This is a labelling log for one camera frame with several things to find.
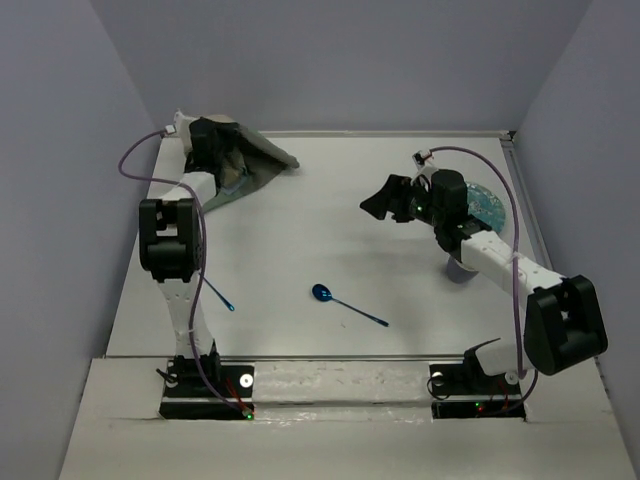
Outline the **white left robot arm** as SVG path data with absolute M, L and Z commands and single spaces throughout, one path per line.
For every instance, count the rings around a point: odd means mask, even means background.
M 200 304 L 206 283 L 204 205 L 241 182 L 232 162 L 239 125 L 199 117 L 177 120 L 166 131 L 186 135 L 184 173 L 175 180 L 150 179 L 169 190 L 139 204 L 139 259 L 164 296 L 174 331 L 174 368 L 165 374 L 167 382 L 187 382 L 198 394 L 218 396 L 220 356 Z

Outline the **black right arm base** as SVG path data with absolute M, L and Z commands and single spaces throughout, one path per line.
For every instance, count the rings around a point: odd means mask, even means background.
M 482 369 L 477 351 L 485 345 L 471 347 L 458 363 L 429 366 L 426 389 L 435 420 L 526 419 L 519 382 L 509 384 L 505 374 L 489 376 Z

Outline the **patchwork cloth placemat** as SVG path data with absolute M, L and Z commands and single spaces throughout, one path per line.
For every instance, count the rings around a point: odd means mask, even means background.
M 224 166 L 226 178 L 220 182 L 218 193 L 203 202 L 205 212 L 250 195 L 285 170 L 300 167 L 298 159 L 278 147 L 264 135 L 225 115 L 206 117 L 216 125 L 227 143 Z

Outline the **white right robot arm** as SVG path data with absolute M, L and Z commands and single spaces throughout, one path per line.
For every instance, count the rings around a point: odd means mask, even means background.
M 608 349 L 593 283 L 582 275 L 563 276 L 516 253 L 470 213 L 459 172 L 436 170 L 427 187 L 390 175 L 360 207 L 378 220 L 428 224 L 442 250 L 509 294 L 524 316 L 513 340 L 489 340 L 466 351 L 460 379 L 468 390 L 482 392 L 498 375 L 536 370 L 552 376 Z

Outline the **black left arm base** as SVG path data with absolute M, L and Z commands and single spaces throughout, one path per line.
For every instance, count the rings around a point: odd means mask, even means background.
M 255 367 L 222 364 L 218 380 L 209 378 L 214 394 L 191 363 L 180 371 L 176 362 L 156 370 L 163 381 L 159 416 L 165 420 L 251 421 L 255 419 Z

